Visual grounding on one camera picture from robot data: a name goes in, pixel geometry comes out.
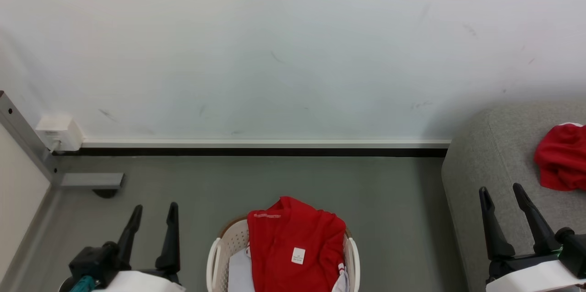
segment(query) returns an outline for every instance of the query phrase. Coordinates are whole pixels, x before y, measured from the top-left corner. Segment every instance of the metal bar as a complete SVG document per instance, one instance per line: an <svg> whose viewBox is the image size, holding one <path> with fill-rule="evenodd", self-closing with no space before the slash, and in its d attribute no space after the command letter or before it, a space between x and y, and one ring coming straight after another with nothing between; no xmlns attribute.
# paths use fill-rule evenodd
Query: metal bar
<svg viewBox="0 0 586 292"><path fill-rule="evenodd" d="M0 124L10 133L53 186L61 184L63 172L57 160L38 138L35 130L14 106L4 91L0 91Z"/></svg>
<svg viewBox="0 0 586 292"><path fill-rule="evenodd" d="M124 173L65 173L61 187L120 189Z"/></svg>

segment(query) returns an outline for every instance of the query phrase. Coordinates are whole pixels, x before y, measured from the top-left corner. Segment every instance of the wall socket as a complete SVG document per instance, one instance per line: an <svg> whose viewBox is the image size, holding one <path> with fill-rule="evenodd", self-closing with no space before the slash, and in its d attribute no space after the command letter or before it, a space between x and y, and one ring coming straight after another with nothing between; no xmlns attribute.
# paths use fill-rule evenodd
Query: wall socket
<svg viewBox="0 0 586 292"><path fill-rule="evenodd" d="M45 115L38 122L35 131L44 145L51 150L77 151L83 142L83 135L73 119L67 115Z"/></svg>

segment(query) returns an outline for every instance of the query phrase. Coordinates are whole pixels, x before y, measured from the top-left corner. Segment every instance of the laundry basket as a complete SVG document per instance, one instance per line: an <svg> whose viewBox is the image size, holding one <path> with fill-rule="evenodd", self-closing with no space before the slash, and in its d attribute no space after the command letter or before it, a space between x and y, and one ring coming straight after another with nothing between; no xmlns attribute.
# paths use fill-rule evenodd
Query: laundry basket
<svg viewBox="0 0 586 292"><path fill-rule="evenodd" d="M206 284L208 292L228 292L228 263L236 252L246 248L249 242L249 224L246 218L230 223L214 240L207 257ZM350 292L360 288L360 257L356 243L346 230L344 236L344 258L350 279Z"/></svg>

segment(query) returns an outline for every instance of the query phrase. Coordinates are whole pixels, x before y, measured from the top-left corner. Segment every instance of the white door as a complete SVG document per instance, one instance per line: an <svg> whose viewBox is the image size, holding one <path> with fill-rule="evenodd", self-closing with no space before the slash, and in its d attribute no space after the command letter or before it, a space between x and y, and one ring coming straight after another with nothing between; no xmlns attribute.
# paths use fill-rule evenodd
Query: white door
<svg viewBox="0 0 586 292"><path fill-rule="evenodd" d="M0 125L0 283L50 187Z"/></svg>

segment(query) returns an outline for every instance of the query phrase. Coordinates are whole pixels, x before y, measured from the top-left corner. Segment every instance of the white tag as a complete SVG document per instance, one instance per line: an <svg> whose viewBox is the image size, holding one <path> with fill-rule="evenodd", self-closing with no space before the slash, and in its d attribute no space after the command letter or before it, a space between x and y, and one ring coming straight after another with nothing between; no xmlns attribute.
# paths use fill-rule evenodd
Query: white tag
<svg viewBox="0 0 586 292"><path fill-rule="evenodd" d="M305 258L305 250L304 249L293 248L293 257L291 257L291 262L303 265L304 258Z"/></svg>

